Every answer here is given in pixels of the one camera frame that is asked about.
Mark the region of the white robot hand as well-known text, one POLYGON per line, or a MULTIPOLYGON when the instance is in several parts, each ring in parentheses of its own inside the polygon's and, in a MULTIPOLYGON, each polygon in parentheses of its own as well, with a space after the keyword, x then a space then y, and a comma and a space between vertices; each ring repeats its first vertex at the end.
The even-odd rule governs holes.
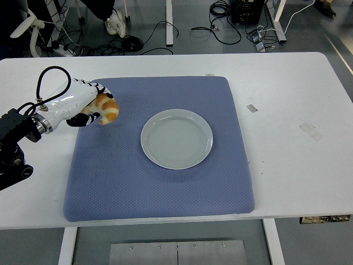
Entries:
POLYGON ((31 117, 41 134, 49 134, 62 121, 71 127, 83 127, 99 120, 112 123, 119 107, 112 93, 104 85, 82 79, 71 79, 53 92, 48 102, 42 102, 31 117))

